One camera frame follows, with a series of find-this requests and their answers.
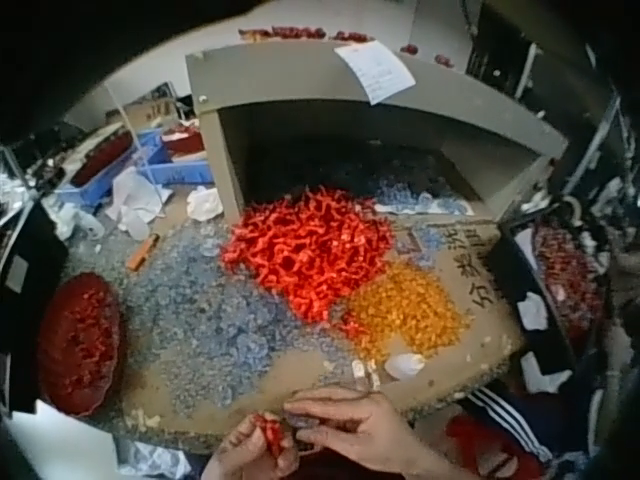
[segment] blue plastic crate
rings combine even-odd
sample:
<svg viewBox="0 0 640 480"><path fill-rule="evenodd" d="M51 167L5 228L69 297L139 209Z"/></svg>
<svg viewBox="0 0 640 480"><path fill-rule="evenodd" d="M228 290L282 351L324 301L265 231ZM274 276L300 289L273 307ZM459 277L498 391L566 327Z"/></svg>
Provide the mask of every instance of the blue plastic crate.
<svg viewBox="0 0 640 480"><path fill-rule="evenodd" d="M143 152L148 155L149 165L167 163L171 159L164 143L162 143L162 132L159 129L145 130L138 133L138 140L143 148ZM120 158L93 177L86 185L76 188L69 183L61 185L56 193L63 202L75 203L82 207L95 208L100 201L111 192L113 179L129 163L131 157L136 152L136 146L132 145L129 150L123 153Z"/></svg>
<svg viewBox="0 0 640 480"><path fill-rule="evenodd" d="M144 167L138 167L138 173L160 185L213 184L213 173L206 160L149 165L148 171Z"/></svg>

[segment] red plastic bowl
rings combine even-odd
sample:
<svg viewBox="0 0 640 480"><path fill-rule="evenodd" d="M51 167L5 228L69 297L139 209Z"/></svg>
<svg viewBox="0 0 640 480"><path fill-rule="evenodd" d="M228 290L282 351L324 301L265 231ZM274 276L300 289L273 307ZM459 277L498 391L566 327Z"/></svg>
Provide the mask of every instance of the red plastic bowl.
<svg viewBox="0 0 640 480"><path fill-rule="evenodd" d="M122 352L120 318L113 290L94 273L54 294L38 335L38 370L42 395L61 412L87 416L104 401Z"/></svg>

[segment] cardboard box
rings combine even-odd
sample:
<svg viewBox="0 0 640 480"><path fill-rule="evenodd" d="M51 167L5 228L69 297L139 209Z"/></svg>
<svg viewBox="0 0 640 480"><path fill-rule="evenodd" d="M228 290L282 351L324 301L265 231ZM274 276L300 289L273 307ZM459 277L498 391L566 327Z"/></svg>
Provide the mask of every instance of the cardboard box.
<svg viewBox="0 0 640 480"><path fill-rule="evenodd" d="M178 110L173 98L145 100L130 103L123 108L135 131L154 128L158 122L178 118ZM108 111L106 113L106 121L107 123L122 122L120 111L115 109Z"/></svg>

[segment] wall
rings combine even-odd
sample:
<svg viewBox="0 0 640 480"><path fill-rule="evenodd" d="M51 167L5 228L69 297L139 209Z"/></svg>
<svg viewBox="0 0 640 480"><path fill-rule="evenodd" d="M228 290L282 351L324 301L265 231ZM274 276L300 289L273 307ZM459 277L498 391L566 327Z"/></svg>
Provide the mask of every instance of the wall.
<svg viewBox="0 0 640 480"><path fill-rule="evenodd" d="M469 16L477 24L482 0L467 0ZM454 70L464 72L471 54L471 37L458 0L422 0L418 2L411 43L419 48L418 56L434 61L438 54L451 59Z"/></svg>
<svg viewBox="0 0 640 480"><path fill-rule="evenodd" d="M185 55L233 45L240 41L239 28L269 28L273 25L318 26L329 34L338 30L374 35L391 48L409 42L417 0L276 0L250 14L208 25L174 38L138 57L108 79L108 85L122 103L169 80L179 95L190 93ZM104 88L87 95L68 115L81 126L94 127L113 102Z"/></svg>
<svg viewBox="0 0 640 480"><path fill-rule="evenodd" d="M471 5L480 2L469 0ZM395 50L411 41L418 44L425 60L432 61L435 53L445 53L462 70L471 50L456 0L276 0L244 17L202 27L158 46L111 75L107 79L109 88L122 103L166 80L173 82L179 95L186 95L190 87L185 55L235 44L239 42L239 28L272 25L319 26L329 34L360 31ZM67 119L94 128L113 106L106 89L98 87L69 112Z"/></svg>

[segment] hand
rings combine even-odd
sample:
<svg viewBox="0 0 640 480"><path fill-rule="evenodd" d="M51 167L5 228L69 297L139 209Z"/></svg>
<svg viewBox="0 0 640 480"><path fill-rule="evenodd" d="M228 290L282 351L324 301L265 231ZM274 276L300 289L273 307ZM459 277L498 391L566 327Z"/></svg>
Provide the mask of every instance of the hand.
<svg viewBox="0 0 640 480"><path fill-rule="evenodd" d="M292 414L329 421L298 431L298 440L330 448L371 470L467 478L424 445L382 394L325 387L298 393L284 408Z"/></svg>
<svg viewBox="0 0 640 480"><path fill-rule="evenodd" d="M268 419L277 419L265 414ZM218 450L207 464L202 480L264 480L282 478L298 468L298 452L293 437L285 433L280 445L282 453L278 459L267 450L267 441L262 431L246 417L225 437Z"/></svg>

